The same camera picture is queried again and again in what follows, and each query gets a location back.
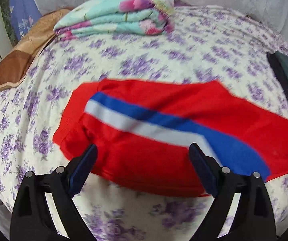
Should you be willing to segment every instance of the black garment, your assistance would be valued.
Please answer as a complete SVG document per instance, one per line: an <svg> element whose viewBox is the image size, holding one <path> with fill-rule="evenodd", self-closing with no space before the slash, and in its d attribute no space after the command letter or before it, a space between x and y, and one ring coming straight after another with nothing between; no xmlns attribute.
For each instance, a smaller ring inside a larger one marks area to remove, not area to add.
<svg viewBox="0 0 288 241"><path fill-rule="evenodd" d="M288 100L288 79L284 73L283 67L281 66L279 60L274 54L267 53L266 54L269 64L274 71L274 74L278 81L280 82L282 89L284 90L284 94Z"/></svg>

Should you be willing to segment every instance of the brown fabric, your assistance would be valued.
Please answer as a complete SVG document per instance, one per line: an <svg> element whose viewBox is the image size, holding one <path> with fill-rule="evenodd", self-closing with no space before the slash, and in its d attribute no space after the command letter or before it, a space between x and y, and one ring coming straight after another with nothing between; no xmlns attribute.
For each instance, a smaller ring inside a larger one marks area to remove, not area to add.
<svg viewBox="0 0 288 241"><path fill-rule="evenodd" d="M40 18L0 63L0 91L17 87L26 77L34 58L53 40L55 24L69 13L60 9Z"/></svg>

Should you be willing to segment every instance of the mattress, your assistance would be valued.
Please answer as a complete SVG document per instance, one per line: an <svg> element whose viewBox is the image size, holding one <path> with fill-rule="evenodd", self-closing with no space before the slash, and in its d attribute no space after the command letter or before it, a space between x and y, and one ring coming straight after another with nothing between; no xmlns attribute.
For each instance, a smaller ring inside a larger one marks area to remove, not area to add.
<svg viewBox="0 0 288 241"><path fill-rule="evenodd" d="M165 35L56 39L20 86L0 92L0 198L10 211L28 170L45 174L68 164L52 135L72 90L83 82L106 77L179 84L217 79L234 95L288 119L287 100L265 54L279 50L288 55L280 35L223 7L183 6L175 12L175 31ZM288 215L288 174L266 187L279 222ZM228 232L238 199L236 194L220 235ZM59 233L66 235L47 200ZM189 240L213 198L136 192L90 174L73 201L97 240Z"/></svg>

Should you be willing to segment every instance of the turquoise blanket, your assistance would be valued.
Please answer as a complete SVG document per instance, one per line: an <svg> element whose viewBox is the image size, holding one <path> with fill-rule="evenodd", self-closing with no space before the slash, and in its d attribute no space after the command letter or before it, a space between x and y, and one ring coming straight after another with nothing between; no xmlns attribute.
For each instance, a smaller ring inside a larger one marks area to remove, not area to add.
<svg viewBox="0 0 288 241"><path fill-rule="evenodd" d="M61 40L98 33L156 35L171 32L174 0L90 0L54 27Z"/></svg>

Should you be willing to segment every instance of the floral blanket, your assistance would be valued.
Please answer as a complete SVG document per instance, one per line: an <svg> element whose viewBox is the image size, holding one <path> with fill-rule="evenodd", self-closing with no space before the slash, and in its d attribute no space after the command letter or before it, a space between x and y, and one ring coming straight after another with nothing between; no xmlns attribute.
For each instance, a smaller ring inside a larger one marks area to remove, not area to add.
<svg viewBox="0 0 288 241"><path fill-rule="evenodd" d="M73 89L87 81L141 78L174 83L218 79L232 93L288 119L288 103L265 52L288 55L283 39L222 7L175 8L175 30L160 36L98 34L53 41L17 88L0 92L0 198L12 211L26 171L68 161L51 141ZM266 183L276 222L288 215L288 174ZM236 195L221 235L237 208ZM168 198L136 192L91 174L73 199L97 240L189 240L212 197ZM54 223L65 235L55 206Z"/></svg>
<svg viewBox="0 0 288 241"><path fill-rule="evenodd" d="M155 35L170 32L174 0L89 0L54 27L62 40L98 33Z"/></svg>

